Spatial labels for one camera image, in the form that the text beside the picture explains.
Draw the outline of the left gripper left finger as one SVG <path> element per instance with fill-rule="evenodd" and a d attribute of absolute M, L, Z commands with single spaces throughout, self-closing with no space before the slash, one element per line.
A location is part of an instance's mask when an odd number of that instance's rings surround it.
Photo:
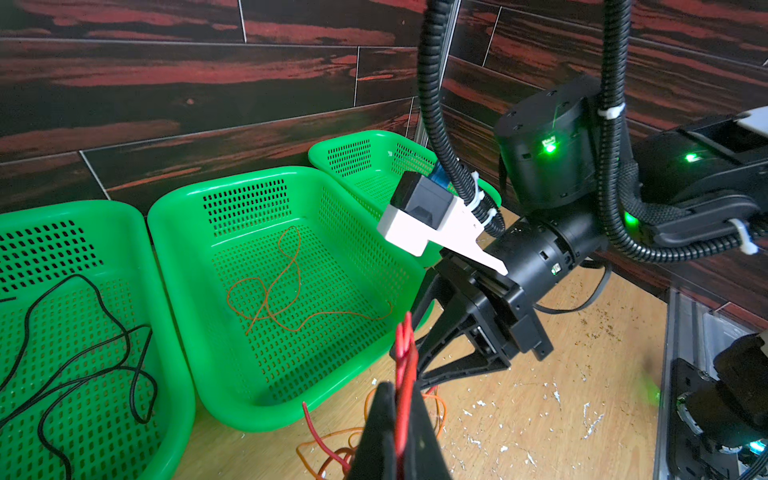
<path fill-rule="evenodd" d="M 381 383 L 373 397 L 348 480 L 396 479 L 395 419 L 395 387 L 389 382 Z"/>

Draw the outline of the left green plastic basket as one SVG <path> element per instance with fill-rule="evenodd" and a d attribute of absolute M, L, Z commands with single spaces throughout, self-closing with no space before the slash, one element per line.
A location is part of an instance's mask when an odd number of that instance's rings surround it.
<path fill-rule="evenodd" d="M 1 475 L 169 479 L 195 394 L 143 216 L 77 201 L 1 217 Z"/>

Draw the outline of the middle green plastic basket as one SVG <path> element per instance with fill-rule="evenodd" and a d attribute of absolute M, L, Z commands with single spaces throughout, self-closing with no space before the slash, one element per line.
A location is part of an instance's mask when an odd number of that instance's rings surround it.
<path fill-rule="evenodd" d="M 244 432 L 293 424 L 387 354 L 425 276 L 310 167 L 189 185 L 147 219 L 196 391 Z"/>

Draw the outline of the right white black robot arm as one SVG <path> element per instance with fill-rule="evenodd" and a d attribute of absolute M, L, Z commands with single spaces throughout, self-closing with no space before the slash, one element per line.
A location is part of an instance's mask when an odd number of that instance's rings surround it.
<path fill-rule="evenodd" d="M 532 96 L 498 122 L 502 164 L 526 215 L 506 226 L 490 202 L 473 211 L 504 273 L 450 252 L 427 272 L 413 315 L 432 303 L 443 313 L 418 342 L 420 387 L 505 370 L 520 353 L 549 355 L 540 301 L 574 268 L 594 267 L 596 251 L 613 247 L 639 263 L 673 264 L 766 235 L 767 183 L 751 179 L 766 158 L 738 165 L 707 138 L 696 140 L 696 161 L 680 161 L 659 183 L 668 203 L 642 199 L 624 114 L 631 8 L 604 5 L 599 78 Z"/>

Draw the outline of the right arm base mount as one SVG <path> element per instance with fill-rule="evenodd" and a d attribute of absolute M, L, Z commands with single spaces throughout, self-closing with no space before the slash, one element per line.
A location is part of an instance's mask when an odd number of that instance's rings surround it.
<path fill-rule="evenodd" d="M 736 339 L 716 377 L 671 362 L 666 461 L 671 479 L 767 477 L 767 333 Z"/>

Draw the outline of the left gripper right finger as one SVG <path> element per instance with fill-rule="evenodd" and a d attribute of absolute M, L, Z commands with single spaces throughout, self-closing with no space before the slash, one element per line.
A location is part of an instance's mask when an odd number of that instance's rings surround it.
<path fill-rule="evenodd" d="M 451 479 L 425 402 L 418 390 L 412 395 L 408 440 L 398 467 L 399 479 Z"/>

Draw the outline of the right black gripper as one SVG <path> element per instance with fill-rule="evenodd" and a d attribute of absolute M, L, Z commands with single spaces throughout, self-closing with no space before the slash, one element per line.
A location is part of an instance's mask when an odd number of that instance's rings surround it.
<path fill-rule="evenodd" d="M 414 323 L 428 311 L 443 309 L 434 328 L 416 341 L 417 385 L 431 389 L 446 382 L 507 370 L 518 353 L 544 360 L 553 345 L 535 313 L 533 301 L 510 278 L 458 254 L 426 271 L 411 307 Z M 442 366 L 431 364 L 455 340 L 473 351 Z"/>

